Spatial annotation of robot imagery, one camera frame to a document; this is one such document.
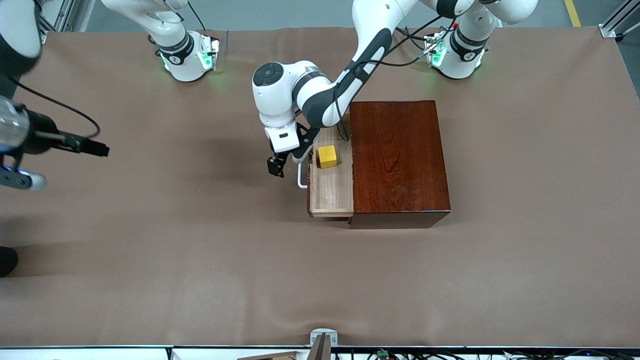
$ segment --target black object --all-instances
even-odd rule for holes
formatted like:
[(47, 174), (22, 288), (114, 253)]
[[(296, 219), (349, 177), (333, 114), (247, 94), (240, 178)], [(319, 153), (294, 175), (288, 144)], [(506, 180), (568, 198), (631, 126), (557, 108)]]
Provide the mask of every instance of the black object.
[(10, 247), (0, 246), (0, 277), (9, 275), (18, 265), (18, 253)]
[(200, 23), (200, 26), (202, 27), (202, 31), (205, 31), (207, 28), (205, 28), (204, 24), (202, 23), (202, 20), (200, 20), (200, 17), (198, 16), (198, 13), (196, 13), (196, 10), (193, 8), (191, 3), (188, 3), (188, 4), (189, 4), (189, 7), (191, 8), (191, 11), (193, 12), (193, 15), (196, 15), (196, 19), (198, 19), (198, 22)]
[(442, 17), (453, 19), (456, 17), (456, 4), (457, 1), (439, 1), (436, 4), (436, 12)]
[[(17, 148), (0, 154), (0, 185), (16, 189), (30, 189), (33, 185), (31, 177), (20, 171), (20, 163), (25, 154), (41, 154), (51, 148), (85, 153), (96, 156), (109, 156), (109, 147), (87, 137), (58, 130), (52, 118), (26, 108), (24, 104), (12, 101), (17, 112), (26, 112), (29, 119), (29, 133), (24, 142)], [(13, 163), (4, 164), (4, 155), (11, 156)]]
[(49, 96), (46, 96), (45, 94), (37, 92), (36, 90), (33, 90), (32, 88), (30, 88), (30, 87), (28, 87), (26, 85), (23, 85), (22, 83), (20, 83), (20, 81), (17, 81), (16, 79), (12, 79), (12, 78), (9, 78), (9, 77), (7, 77), (7, 79), (9, 79), (9, 81), (11, 81), (12, 83), (16, 84), (17, 86), (19, 86), (19, 87), (27, 90), (28, 92), (32, 93), (33, 95), (37, 95), (37, 96), (39, 96), (39, 97), (41, 97), (41, 98), (43, 98), (45, 100), (53, 102), (56, 105), (60, 105), (60, 106), (62, 106), (63, 108), (65, 108), (67, 110), (71, 110), (74, 113), (84, 117), (88, 122), (92, 123), (93, 126), (95, 126), (95, 132), (93, 132), (93, 134), (86, 135), (85, 138), (92, 139), (92, 138), (95, 138), (96, 136), (100, 135), (100, 132), (101, 132), (100, 125), (98, 125), (98, 122), (93, 120), (89, 115), (81, 112), (80, 110), (78, 110), (78, 109), (76, 109), (76, 108), (74, 108), (72, 106), (69, 106), (69, 105), (65, 104), (64, 102), (58, 101), (56, 99), (53, 99), (52, 97), (49, 97)]
[(265, 63), (253, 73), (253, 83), (255, 86), (273, 85), (282, 78), (283, 74), (284, 68), (279, 63)]
[[(37, 28), (38, 18), (40, 16), (40, 4), (36, 1), (38, 6), (33, 7), (33, 18), (29, 16), (28, 19), (20, 19), (23, 23), (20, 24), (26, 28)], [(22, 53), (15, 50), (11, 44), (9, 44), (4, 36), (0, 34), (0, 73), (7, 76), (19, 77), (33, 69), (40, 59), (42, 54), (42, 44), (40, 41), (40, 33), (36, 32), (36, 38), (24, 38), (22, 41), (33, 42), (38, 44), (38, 53), (34, 57), (25, 56)]]
[(193, 51), (195, 42), (191, 35), (186, 33), (184, 38), (174, 46), (160, 46), (158, 44), (156, 46), (158, 46), (158, 49), (160, 49), (160, 52), (168, 62), (174, 65), (182, 65), (184, 59)]
[[(482, 41), (475, 41), (467, 38), (462, 31), (460, 31), (460, 27), (456, 29), (456, 35), (449, 37), (449, 43), (451, 44), (451, 50), (460, 56), (461, 61), (473, 61), (480, 53), (484, 50), (484, 46), (489, 38), (486, 38)], [(467, 49), (463, 44), (458, 42), (458, 39), (469, 46), (479, 46), (477, 49)]]
[(302, 159), (302, 157), (304, 157), (304, 155), (309, 152), (309, 147), (313, 146), (314, 140), (320, 133), (319, 127), (311, 127), (307, 129), (299, 122), (296, 123), (296, 130), (298, 132), (300, 146), (293, 150), (285, 152), (275, 152), (272, 157), (268, 158), (267, 168), (269, 169), (269, 174), (273, 176), (284, 177), (284, 165), (287, 163), (289, 154), (293, 154), (293, 157), (296, 159)]

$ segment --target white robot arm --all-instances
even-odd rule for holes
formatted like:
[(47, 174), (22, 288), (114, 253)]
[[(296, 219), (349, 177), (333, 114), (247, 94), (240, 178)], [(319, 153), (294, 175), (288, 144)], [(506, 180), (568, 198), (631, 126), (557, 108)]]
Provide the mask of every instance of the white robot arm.
[[(40, 59), (39, 14), (34, 0), (0, 0), (0, 74), (13, 82)], [(109, 147), (91, 137), (60, 131), (50, 117), (0, 96), (0, 185), (31, 191), (45, 186), (43, 175), (20, 168), (25, 154), (54, 148), (108, 156)], [(4, 164), (5, 156), (13, 158), (11, 165)]]
[(42, 52), (34, 0), (0, 0), (0, 71), (21, 76), (31, 70)]
[[(336, 81), (329, 78), (311, 61), (293, 64), (271, 62), (261, 65), (253, 75), (253, 98), (260, 112), (260, 121), (275, 155), (268, 159), (269, 173), (283, 177), (283, 167), (289, 153), (296, 163), (301, 163), (317, 138), (320, 128), (331, 127), (341, 119), (353, 98), (366, 84), (390, 49), (392, 33), (397, 24), (415, 6), (418, 0), (354, 0), (353, 22), (358, 34), (358, 49)], [(445, 75), (460, 78), (460, 66), (464, 71), (476, 53), (484, 53), (484, 45), (495, 27), (495, 11), (503, 21), (512, 23), (528, 17), (538, 0), (421, 0), (440, 16), (455, 18), (473, 16), (477, 24), (460, 25), (444, 39), (438, 49), (438, 63), (432, 65)], [(445, 56), (457, 52), (455, 56)], [(477, 65), (473, 63), (466, 77)], [(457, 73), (447, 74), (453, 68)], [(295, 108), (310, 125), (310, 129), (296, 123)]]
[(102, 0), (147, 30), (160, 49), (164, 67), (179, 81), (194, 81), (215, 70), (220, 41), (187, 31), (176, 10), (187, 0)]

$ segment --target brown table surface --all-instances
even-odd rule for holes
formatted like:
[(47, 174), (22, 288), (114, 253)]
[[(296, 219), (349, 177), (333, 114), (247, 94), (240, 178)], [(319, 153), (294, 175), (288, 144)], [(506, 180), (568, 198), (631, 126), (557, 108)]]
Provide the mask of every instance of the brown table surface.
[[(352, 29), (233, 32), (224, 73), (179, 83), (144, 33), (51, 33), (24, 78), (100, 121), (109, 158), (26, 158), (40, 193), (2, 191), (2, 345), (637, 346), (640, 104), (596, 28), (497, 29), (462, 81), (381, 67), (357, 99), (435, 99), (452, 213), (432, 229), (311, 219), (267, 173), (251, 76), (314, 60)], [(390, 61), (406, 61), (411, 44)], [(88, 133), (74, 114), (16, 99)]]

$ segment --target yellow cube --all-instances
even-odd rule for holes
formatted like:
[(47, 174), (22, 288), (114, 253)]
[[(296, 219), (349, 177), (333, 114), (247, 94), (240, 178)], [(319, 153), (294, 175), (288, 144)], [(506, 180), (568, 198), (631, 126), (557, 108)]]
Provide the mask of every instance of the yellow cube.
[(335, 147), (333, 145), (319, 147), (318, 162), (320, 163), (320, 168), (338, 166), (338, 156), (335, 154)]

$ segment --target white robot link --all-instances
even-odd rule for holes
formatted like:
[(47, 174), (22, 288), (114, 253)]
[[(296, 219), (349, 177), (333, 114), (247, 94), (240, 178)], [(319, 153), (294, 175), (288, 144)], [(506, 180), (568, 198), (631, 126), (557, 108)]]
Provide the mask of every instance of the white robot link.
[[(454, 79), (465, 78), (480, 64), (497, 19), (513, 24), (526, 19), (538, 0), (421, 0), (442, 17), (457, 18), (455, 31), (443, 31), (429, 49), (431, 66)], [(388, 54), (397, 24), (418, 0), (354, 0), (353, 23), (358, 49), (336, 81), (311, 61), (270, 62), (253, 75), (253, 98), (274, 156), (269, 173), (284, 176), (291, 153), (300, 164), (322, 127), (337, 125), (353, 98)], [(310, 128), (296, 122), (299, 108)]]
[(196, 31), (187, 31), (177, 10), (187, 0), (102, 0), (147, 30), (164, 61), (164, 67), (179, 81), (195, 81), (215, 70), (220, 41)]

